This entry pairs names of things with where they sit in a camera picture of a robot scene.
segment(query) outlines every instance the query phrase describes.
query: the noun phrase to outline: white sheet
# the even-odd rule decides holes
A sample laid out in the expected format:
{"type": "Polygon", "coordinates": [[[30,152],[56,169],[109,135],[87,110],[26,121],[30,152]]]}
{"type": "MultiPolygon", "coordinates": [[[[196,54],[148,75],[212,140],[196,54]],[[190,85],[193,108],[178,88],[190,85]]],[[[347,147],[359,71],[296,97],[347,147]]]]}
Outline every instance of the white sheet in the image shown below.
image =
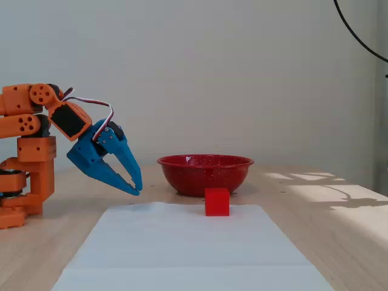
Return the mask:
{"type": "Polygon", "coordinates": [[[53,290],[332,288],[258,206],[206,217],[156,202],[108,209],[53,290]]]}

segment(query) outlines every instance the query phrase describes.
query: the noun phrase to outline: table surface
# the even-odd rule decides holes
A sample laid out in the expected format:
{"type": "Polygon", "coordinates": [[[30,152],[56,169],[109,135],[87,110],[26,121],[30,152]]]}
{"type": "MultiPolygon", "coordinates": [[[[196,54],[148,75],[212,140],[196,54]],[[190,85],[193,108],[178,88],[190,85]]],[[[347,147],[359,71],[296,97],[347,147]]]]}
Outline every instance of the table surface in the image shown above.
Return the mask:
{"type": "MultiPolygon", "coordinates": [[[[0,231],[0,290],[51,290],[110,206],[204,203],[177,195],[159,166],[143,167],[142,175],[144,190],[136,197],[76,169],[58,173],[43,217],[0,231]]],[[[305,167],[252,166],[231,203],[261,206],[335,290],[388,290],[385,196],[305,167]]]]}

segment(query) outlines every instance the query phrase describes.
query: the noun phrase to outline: red block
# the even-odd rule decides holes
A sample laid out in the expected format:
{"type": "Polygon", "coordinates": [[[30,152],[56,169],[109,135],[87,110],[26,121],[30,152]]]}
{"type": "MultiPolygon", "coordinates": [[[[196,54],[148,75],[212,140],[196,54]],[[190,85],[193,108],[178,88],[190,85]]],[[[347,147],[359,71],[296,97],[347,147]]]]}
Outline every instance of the red block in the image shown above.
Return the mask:
{"type": "Polygon", "coordinates": [[[206,216],[229,216],[229,198],[230,194],[226,188],[206,188],[206,216]]]}

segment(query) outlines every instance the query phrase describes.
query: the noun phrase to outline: red bowl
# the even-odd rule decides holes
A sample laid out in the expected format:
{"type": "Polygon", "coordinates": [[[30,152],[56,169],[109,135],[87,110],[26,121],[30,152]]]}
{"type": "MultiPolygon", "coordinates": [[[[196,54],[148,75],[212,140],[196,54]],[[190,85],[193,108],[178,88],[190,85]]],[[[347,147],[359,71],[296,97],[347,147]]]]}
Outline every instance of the red bowl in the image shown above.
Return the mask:
{"type": "Polygon", "coordinates": [[[170,185],[182,195],[203,197],[205,188],[233,193],[245,180],[253,160],[242,156],[178,155],[158,160],[170,185]]]}

